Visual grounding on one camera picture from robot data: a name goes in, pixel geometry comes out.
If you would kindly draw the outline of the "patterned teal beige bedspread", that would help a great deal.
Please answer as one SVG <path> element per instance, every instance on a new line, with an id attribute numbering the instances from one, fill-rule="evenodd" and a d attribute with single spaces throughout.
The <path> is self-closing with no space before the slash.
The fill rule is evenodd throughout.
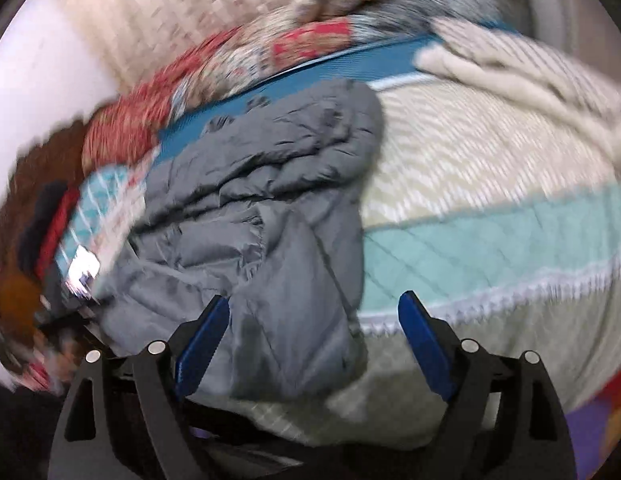
<path id="1" fill-rule="evenodd" d="M 399 329 L 413 290 L 492 352 L 541 355 L 567 410 L 621 368 L 621 185 L 569 127 L 452 81 L 378 84 L 387 116 L 361 207 L 366 373 L 297 404 L 234 402 L 310 444 L 429 437 L 444 403 Z"/>

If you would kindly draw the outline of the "grey padded jacket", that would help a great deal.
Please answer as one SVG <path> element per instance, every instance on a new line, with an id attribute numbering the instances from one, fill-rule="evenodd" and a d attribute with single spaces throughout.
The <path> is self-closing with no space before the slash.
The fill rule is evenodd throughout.
<path id="1" fill-rule="evenodd" d="M 289 401 L 353 382 L 366 361 L 359 203 L 383 131 L 367 84 L 324 80 L 153 168 L 103 287 L 116 352 L 169 337 L 222 296 L 230 322 L 203 392 Z"/>

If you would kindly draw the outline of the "carved wooden headboard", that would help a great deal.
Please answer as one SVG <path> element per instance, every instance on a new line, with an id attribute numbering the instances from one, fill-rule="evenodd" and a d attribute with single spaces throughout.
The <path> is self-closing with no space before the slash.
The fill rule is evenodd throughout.
<path id="1" fill-rule="evenodd" d="M 40 308 L 33 267 L 47 230 L 38 223 L 54 215 L 56 182 L 72 186 L 83 180 L 86 133 L 86 122 L 76 119 L 22 151 L 0 202 L 0 333 L 26 347 L 33 344 Z"/>

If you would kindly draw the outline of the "smartphone with lit screen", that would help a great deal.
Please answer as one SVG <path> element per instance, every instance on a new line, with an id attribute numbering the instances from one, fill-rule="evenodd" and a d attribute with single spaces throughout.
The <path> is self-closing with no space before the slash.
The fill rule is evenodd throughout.
<path id="1" fill-rule="evenodd" d="M 98 257 L 83 245 L 79 245 L 68 266 L 64 284 L 75 297 L 91 299 L 92 285 L 101 268 Z"/>

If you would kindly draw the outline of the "teal lattice pillow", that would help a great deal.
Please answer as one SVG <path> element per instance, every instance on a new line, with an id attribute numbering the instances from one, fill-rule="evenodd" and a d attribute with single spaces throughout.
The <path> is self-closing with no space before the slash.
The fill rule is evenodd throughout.
<path id="1" fill-rule="evenodd" d="M 80 185 L 79 200 L 54 255 L 62 276 L 68 274 L 77 248 L 90 245 L 116 202 L 128 188 L 146 177 L 151 165 L 152 162 L 145 160 L 135 167 L 104 166 L 92 172 Z"/>

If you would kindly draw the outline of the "red floral patchwork quilt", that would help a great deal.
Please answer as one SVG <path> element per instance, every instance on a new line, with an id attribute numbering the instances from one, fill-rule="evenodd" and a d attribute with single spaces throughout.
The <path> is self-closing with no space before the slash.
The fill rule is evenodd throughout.
<path id="1" fill-rule="evenodd" d="M 102 107 L 90 120 L 82 166 L 135 165 L 158 144 L 158 133 L 184 113 L 222 101 L 306 62 L 372 42 L 419 36 L 431 18 L 495 23 L 494 0 L 387 0 L 349 15 L 294 24 L 282 8 L 219 32 Z"/>

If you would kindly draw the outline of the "white fuzzy blanket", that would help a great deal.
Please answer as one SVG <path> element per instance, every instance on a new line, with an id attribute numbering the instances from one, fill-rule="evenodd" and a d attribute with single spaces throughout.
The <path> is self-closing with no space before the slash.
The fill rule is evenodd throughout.
<path id="1" fill-rule="evenodd" d="M 621 178 L 621 84 L 533 39 L 455 18 L 433 18 L 439 41 L 414 55 L 417 70 L 537 110 L 573 128 Z"/>

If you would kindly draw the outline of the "black phone tripod mount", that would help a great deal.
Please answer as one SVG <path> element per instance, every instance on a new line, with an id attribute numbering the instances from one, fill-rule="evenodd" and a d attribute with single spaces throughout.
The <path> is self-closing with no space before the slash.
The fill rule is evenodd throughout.
<path id="1" fill-rule="evenodd" d="M 34 314 L 35 327 L 47 344 L 61 351 L 64 344 L 76 342 L 85 351 L 97 349 L 109 352 L 97 335 L 92 304 L 74 296 L 64 284 L 59 267 L 48 267 L 42 281 L 40 307 Z"/>

